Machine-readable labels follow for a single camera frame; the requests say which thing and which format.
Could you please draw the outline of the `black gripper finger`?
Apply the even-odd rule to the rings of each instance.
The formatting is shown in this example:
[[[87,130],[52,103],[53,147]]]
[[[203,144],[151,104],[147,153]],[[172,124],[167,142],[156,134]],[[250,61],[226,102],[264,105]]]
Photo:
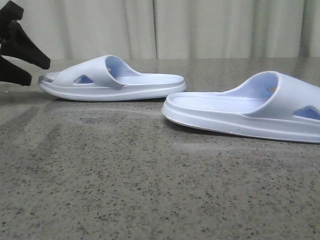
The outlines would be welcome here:
[[[27,71],[0,56],[0,81],[21,86],[30,86],[32,76]]]
[[[45,70],[50,68],[51,60],[31,41],[18,22],[0,31],[0,44],[1,55],[21,59]]]

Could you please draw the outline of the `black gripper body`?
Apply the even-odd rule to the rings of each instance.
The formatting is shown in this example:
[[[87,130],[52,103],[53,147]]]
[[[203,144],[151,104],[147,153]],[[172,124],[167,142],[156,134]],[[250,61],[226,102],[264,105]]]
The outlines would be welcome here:
[[[23,18],[24,9],[9,0],[0,10],[0,39],[9,39],[18,21]]]

